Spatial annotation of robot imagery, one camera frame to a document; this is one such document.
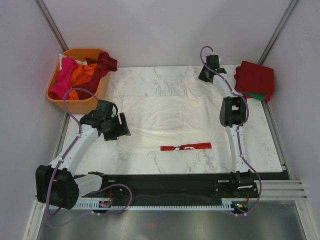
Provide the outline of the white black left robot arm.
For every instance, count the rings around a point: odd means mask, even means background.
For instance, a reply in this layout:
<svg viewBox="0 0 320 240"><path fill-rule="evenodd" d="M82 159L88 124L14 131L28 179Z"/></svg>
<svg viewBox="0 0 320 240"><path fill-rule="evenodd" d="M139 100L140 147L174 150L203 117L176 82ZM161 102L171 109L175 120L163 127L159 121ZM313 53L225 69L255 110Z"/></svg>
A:
<svg viewBox="0 0 320 240"><path fill-rule="evenodd" d="M35 171L36 197L40 203L57 208L72 209L78 198L95 193L106 196L110 185L103 174L92 172L80 177L75 172L91 145L99 138L115 141L130 136L126 115L106 100L99 100L96 108L78 121L78 131L70 143L49 165Z"/></svg>

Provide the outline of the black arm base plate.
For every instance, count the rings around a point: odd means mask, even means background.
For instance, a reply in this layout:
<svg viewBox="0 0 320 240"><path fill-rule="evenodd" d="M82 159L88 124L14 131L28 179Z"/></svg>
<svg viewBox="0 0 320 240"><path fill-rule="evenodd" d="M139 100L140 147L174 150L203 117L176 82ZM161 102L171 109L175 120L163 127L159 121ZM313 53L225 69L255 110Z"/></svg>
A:
<svg viewBox="0 0 320 240"><path fill-rule="evenodd" d="M113 206L212 206L223 198L257 198L255 179L247 173L105 175L99 191L87 196L110 197Z"/></svg>

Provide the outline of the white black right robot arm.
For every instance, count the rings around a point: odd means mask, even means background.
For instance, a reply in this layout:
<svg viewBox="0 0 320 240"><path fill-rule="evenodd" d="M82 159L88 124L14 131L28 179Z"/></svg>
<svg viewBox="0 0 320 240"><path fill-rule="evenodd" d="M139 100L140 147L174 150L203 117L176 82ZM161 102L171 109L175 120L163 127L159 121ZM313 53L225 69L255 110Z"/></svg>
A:
<svg viewBox="0 0 320 240"><path fill-rule="evenodd" d="M259 197L258 185L254 182L257 171L246 160L244 124L249 119L246 98L223 76L226 70L220 67L219 56L211 53L205 60L200 56L203 68L199 79L212 83L222 96L219 121L225 128L231 152L231 173L229 191L235 197Z"/></svg>

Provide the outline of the white printed t shirt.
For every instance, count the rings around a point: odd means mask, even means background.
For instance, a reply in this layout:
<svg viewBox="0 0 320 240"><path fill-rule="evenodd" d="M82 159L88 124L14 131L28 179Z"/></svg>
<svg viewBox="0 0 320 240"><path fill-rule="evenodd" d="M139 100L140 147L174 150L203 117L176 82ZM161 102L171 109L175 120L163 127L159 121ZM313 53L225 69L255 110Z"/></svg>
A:
<svg viewBox="0 0 320 240"><path fill-rule="evenodd" d="M182 86L184 96L125 96L122 111L130 135L119 137L116 149L150 152L196 144L229 148L227 132L220 123L223 98L218 89L197 79Z"/></svg>

